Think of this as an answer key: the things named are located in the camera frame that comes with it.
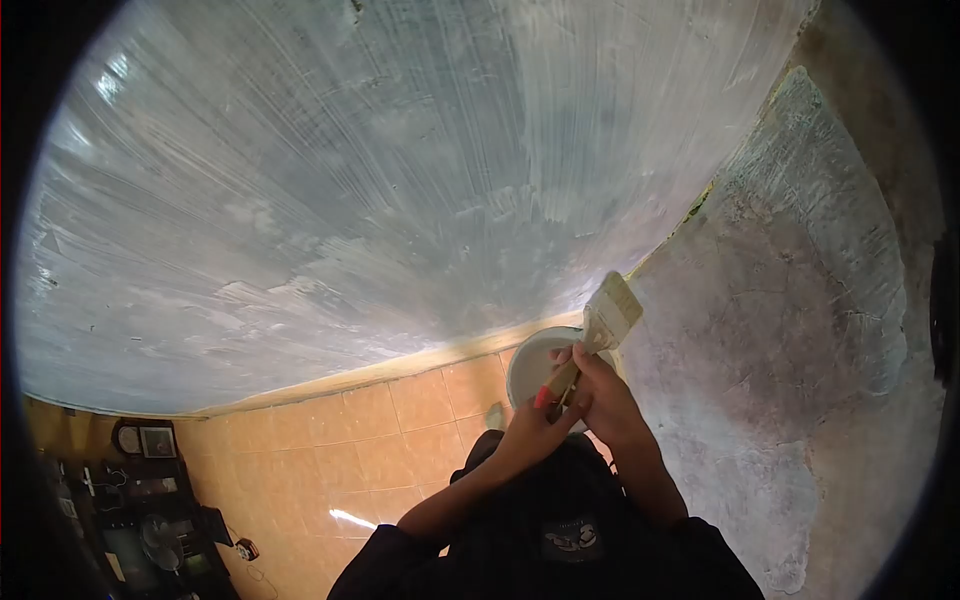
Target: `painted wall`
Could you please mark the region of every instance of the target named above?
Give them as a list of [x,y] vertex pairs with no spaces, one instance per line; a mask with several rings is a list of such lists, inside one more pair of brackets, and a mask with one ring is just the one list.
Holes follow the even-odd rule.
[[37,166],[24,387],[188,411],[575,309],[680,221],[808,8],[132,2]]

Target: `orange floor tile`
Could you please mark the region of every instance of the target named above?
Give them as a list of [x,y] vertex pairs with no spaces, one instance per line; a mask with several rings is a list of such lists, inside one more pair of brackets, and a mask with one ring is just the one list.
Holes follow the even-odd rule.
[[486,430],[491,406],[501,404],[509,422],[505,372],[513,352],[177,423],[197,499],[219,508],[234,537],[261,552],[245,563],[218,546],[241,597],[325,597],[375,525],[396,523],[447,485]]

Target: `gray concrete wall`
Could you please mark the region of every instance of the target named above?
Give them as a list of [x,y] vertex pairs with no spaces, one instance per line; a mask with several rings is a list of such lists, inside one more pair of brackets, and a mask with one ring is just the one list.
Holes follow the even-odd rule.
[[853,15],[825,7],[790,64],[700,210],[632,280],[644,317],[621,349],[691,513],[767,597],[854,598],[937,442],[942,217],[916,117]]
[[579,308],[750,130],[809,5],[131,2],[36,168],[24,388],[189,411]]

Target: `hand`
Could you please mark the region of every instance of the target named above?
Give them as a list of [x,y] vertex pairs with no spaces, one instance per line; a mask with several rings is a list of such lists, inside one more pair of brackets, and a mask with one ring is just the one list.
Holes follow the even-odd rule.
[[585,353],[581,342],[550,350],[550,358],[557,365],[570,360],[571,355],[581,372],[573,401],[585,401],[589,406],[584,415],[587,427],[614,451],[644,439],[649,429],[630,388],[613,367],[599,356]]
[[584,396],[579,401],[574,400],[557,422],[551,424],[547,415],[555,405],[536,408],[534,400],[530,398],[516,409],[514,419],[503,439],[484,464],[491,463],[496,466],[505,479],[532,467],[564,442],[570,427],[589,410],[590,402],[589,396]]

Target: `wall baseboard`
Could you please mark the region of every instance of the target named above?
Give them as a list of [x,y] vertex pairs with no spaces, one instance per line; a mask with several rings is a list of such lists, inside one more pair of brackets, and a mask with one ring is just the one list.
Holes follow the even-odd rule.
[[59,406],[60,408],[71,408],[73,410],[84,411],[87,413],[92,413],[94,415],[102,415],[105,417],[130,417],[133,419],[164,419],[164,420],[204,420],[206,419],[205,415],[199,415],[197,413],[179,413],[179,414],[174,413],[172,415],[163,415],[159,413],[111,411],[104,408],[96,408],[93,406],[84,406],[82,404],[73,404],[71,402],[54,400],[52,398],[38,396],[36,394],[31,394],[29,392],[24,392],[23,395],[31,400],[36,400],[37,402],[43,402],[44,404],[51,404],[53,406]]
[[369,367],[341,372],[328,377],[314,379],[313,381],[307,381],[306,383],[249,396],[233,404],[204,408],[203,410],[184,416],[193,418],[216,417],[238,411],[266,408],[279,404],[290,404],[313,397],[328,396],[346,390],[373,385],[374,383],[415,375],[462,360],[468,360],[511,348],[547,327],[558,325],[579,327],[583,324],[583,316],[583,311],[578,310],[517,325],[516,327],[510,327],[508,329],[500,329],[476,338],[454,340],[443,348],[424,350],[423,352],[392,358],[382,363],[370,365]]

